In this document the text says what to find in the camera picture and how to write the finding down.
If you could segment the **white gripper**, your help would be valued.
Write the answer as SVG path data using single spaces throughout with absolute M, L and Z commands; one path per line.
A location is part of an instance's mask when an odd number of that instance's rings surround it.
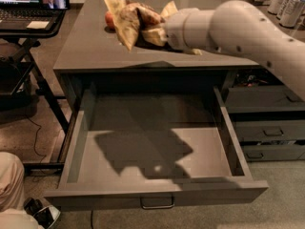
M 146 28 L 141 32 L 144 40 L 163 47 L 167 42 L 176 51 L 193 49 L 214 52 L 216 45 L 210 37 L 210 24 L 214 10 L 182 9 L 166 19 L 162 27 Z

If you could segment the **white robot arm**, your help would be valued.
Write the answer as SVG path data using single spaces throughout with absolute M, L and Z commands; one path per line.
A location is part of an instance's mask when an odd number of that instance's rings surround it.
M 305 43 L 279 29 L 262 11 L 232 0 L 214 10 L 182 9 L 160 25 L 163 47 L 147 39 L 150 50 L 203 54 L 193 66 L 264 67 L 299 98 L 305 99 Z

